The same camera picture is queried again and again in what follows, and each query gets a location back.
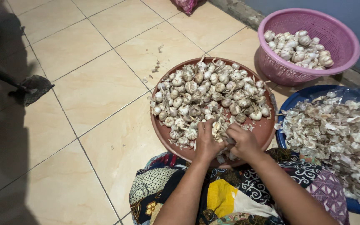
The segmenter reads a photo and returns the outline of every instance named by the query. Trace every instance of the basket rim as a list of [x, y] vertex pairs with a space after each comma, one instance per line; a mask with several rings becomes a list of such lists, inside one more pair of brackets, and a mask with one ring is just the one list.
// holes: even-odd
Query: basket rim
[[[280, 14], [287, 14], [287, 13], [291, 13], [291, 12], [295, 12], [295, 13], [296, 12], [300, 12], [300, 13], [304, 12], [304, 13], [308, 13], [308, 14], [315, 14], [315, 15], [323, 17], [325, 19], [332, 20], [334, 23], [336, 23], [342, 29], [346, 30], [348, 37], [352, 40], [352, 43], [354, 45], [354, 54], [352, 55], [351, 59], [344, 65], [339, 66], [338, 68], [326, 69], [326, 70], [314, 70], [314, 69], [302, 68], [302, 67], [296, 66], [294, 64], [291, 64], [291, 63], [287, 62], [286, 60], [282, 59], [276, 53], [274, 53], [274, 51], [272, 51], [272, 49], [269, 48], [269, 46], [267, 45], [267, 43], [265, 41], [264, 27], [265, 27], [266, 23], [269, 20], [271, 20], [272, 18], [274, 18], [275, 16], [280, 15]], [[284, 66], [288, 69], [291, 69], [293, 71], [302, 73], [302, 74], [309, 74], [309, 75], [314, 75], [314, 76], [329, 76], [329, 75], [339, 74], [339, 73], [346, 71], [346, 70], [350, 69], [351, 67], [353, 67], [353, 65], [356, 64], [356, 62], [358, 61], [359, 56], [360, 56], [359, 40], [358, 40], [357, 36], [355, 35], [355, 33], [347, 25], [345, 25], [338, 19], [336, 19], [326, 13], [322, 13], [322, 12], [312, 10], [312, 9], [288, 8], [288, 9], [278, 10], [276, 12], [269, 14], [266, 18], [264, 18], [262, 20], [262, 22], [260, 23], [257, 31], [258, 31], [259, 44], [263, 48], [263, 50], [266, 52], [266, 54], [269, 54], [270, 57], [272, 57], [272, 59], [274, 59], [277, 63], [281, 64], [282, 66]]]

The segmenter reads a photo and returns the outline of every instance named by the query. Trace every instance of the plastic bag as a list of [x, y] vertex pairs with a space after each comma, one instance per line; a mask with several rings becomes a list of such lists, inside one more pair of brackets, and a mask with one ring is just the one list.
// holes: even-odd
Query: plastic bag
[[191, 14], [192, 8], [197, 5], [198, 0], [174, 0], [174, 2], [187, 14]]

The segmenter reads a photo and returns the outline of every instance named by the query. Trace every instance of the person's right hand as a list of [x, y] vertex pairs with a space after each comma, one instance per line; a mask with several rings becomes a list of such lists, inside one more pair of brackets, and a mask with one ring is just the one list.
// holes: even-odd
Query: person's right hand
[[244, 130], [237, 124], [231, 124], [226, 133], [229, 137], [236, 141], [236, 145], [228, 144], [227, 148], [237, 157], [246, 161], [248, 164], [260, 160], [263, 151], [260, 149], [255, 135], [249, 131]]

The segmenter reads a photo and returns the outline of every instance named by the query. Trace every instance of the blue tray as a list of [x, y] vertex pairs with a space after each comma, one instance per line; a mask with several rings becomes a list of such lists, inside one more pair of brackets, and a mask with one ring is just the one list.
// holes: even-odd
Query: blue tray
[[[315, 97], [318, 97], [321, 93], [323, 95], [327, 94], [327, 91], [332, 89], [345, 89], [347, 90], [347, 87], [344, 86], [338, 86], [338, 85], [317, 85], [317, 86], [311, 86], [302, 90], [297, 91], [293, 95], [291, 95], [281, 106], [280, 110], [289, 110], [295, 107], [295, 105], [298, 102], [302, 102], [305, 99], [309, 99], [309, 101], [312, 101], [312, 95]], [[359, 100], [360, 98], [360, 92], [356, 92], [356, 96]], [[284, 116], [278, 117], [278, 123], [283, 122]], [[276, 131], [276, 140], [277, 144], [280, 148], [286, 149], [286, 136], [282, 133], [280, 133], [282, 129], [279, 129]], [[357, 202], [357, 200], [347, 198], [347, 209], [350, 212], [358, 213], [360, 214], [360, 204]]]

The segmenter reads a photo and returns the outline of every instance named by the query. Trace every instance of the pink colander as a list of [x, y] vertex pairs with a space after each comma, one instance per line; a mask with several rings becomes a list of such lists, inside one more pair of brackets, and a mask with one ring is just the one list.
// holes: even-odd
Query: pink colander
[[[334, 65], [326, 70], [314, 70], [287, 62], [267, 45], [263, 36], [267, 30], [276, 34], [307, 30], [311, 38], [320, 38], [320, 44], [330, 51]], [[276, 11], [263, 19], [257, 31], [262, 72], [271, 81], [285, 86], [341, 73], [351, 68], [360, 56], [359, 41], [353, 31], [338, 19], [315, 10], [289, 8]]]

